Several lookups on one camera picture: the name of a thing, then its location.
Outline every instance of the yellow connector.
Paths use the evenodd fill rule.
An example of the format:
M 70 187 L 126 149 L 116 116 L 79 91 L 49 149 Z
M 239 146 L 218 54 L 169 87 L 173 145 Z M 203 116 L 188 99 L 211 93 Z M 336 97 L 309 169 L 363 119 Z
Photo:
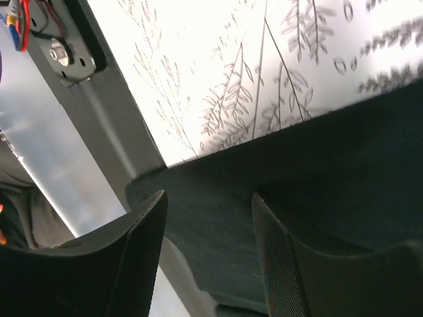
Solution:
M 7 26 L 9 26 L 9 25 L 16 26 L 17 22 L 18 22 L 18 18 L 17 17 L 14 17 L 13 15 L 8 15 L 7 16 L 7 20 L 6 20 Z

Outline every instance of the botanical pattern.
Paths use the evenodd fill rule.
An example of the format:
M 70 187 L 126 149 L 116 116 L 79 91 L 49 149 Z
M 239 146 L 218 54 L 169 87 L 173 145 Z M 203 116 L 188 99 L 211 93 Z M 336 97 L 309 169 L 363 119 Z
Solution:
M 202 41 L 210 43 L 210 54 L 191 66 L 178 55 L 191 48 L 174 53 L 179 39 L 166 37 L 189 29 L 177 21 L 185 21 L 188 6 L 197 2 L 180 1 L 173 9 L 166 0 L 117 1 L 133 21 L 125 27 L 137 30 L 128 52 L 139 89 L 154 94 L 149 100 L 155 104 L 143 111 L 159 118 L 145 117 L 153 138 L 159 149 L 174 149 L 164 157 L 169 166 L 423 78 L 421 0 L 215 0 L 221 2 L 210 3 L 198 21 L 210 16 L 223 22 Z M 209 14 L 213 6 L 220 11 Z M 187 25 L 194 37 L 183 45 L 194 47 L 202 32 Z

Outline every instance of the black cloth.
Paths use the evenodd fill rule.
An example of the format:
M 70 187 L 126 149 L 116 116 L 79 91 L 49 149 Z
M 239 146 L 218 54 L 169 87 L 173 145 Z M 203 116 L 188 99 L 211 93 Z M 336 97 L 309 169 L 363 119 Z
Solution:
M 5 142 L 0 142 L 0 203 L 8 245 L 39 249 L 74 238 Z
M 139 203 L 165 189 L 165 235 L 186 256 L 199 288 L 219 304 L 265 313 L 250 207 L 257 187 L 276 182 L 269 190 L 289 196 L 318 229 L 383 248 L 423 238 L 422 158 L 423 84 L 416 83 L 142 176 L 128 199 Z M 325 182 L 333 175 L 338 182 Z M 278 191 L 278 182 L 293 184 L 292 191 Z M 301 190 L 312 182 L 318 185 Z

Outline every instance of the metal bracket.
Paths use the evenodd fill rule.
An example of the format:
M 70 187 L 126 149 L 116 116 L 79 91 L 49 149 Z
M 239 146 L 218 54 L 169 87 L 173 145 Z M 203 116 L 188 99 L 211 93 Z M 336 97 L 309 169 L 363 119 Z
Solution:
M 96 61 L 69 10 L 79 5 L 77 1 L 72 0 L 69 6 L 63 0 L 48 0 L 48 3 L 53 13 L 44 1 L 30 2 L 32 35 L 60 81 L 72 86 L 96 72 Z

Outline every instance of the black metal plate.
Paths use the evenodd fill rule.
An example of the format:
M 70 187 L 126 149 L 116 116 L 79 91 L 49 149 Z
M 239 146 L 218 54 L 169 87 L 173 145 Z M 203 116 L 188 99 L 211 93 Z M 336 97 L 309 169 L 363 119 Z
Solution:
M 71 64 L 64 67 L 58 61 L 54 61 L 51 58 L 51 40 L 36 38 L 36 41 L 52 66 L 52 69 L 58 75 L 60 81 L 67 86 L 72 86 L 93 75 L 96 71 L 96 62 L 92 57 L 92 54 L 90 54 L 81 33 L 65 6 L 65 3 L 62 0 L 53 0 L 51 1 L 51 4 L 67 31 L 67 38 L 64 40 L 73 55 Z M 36 1 L 30 2 L 30 14 L 32 18 L 32 31 L 39 32 L 43 29 L 42 34 L 60 38 L 60 32 L 57 24 L 51 17 L 48 21 L 46 20 L 43 11 L 40 9 Z

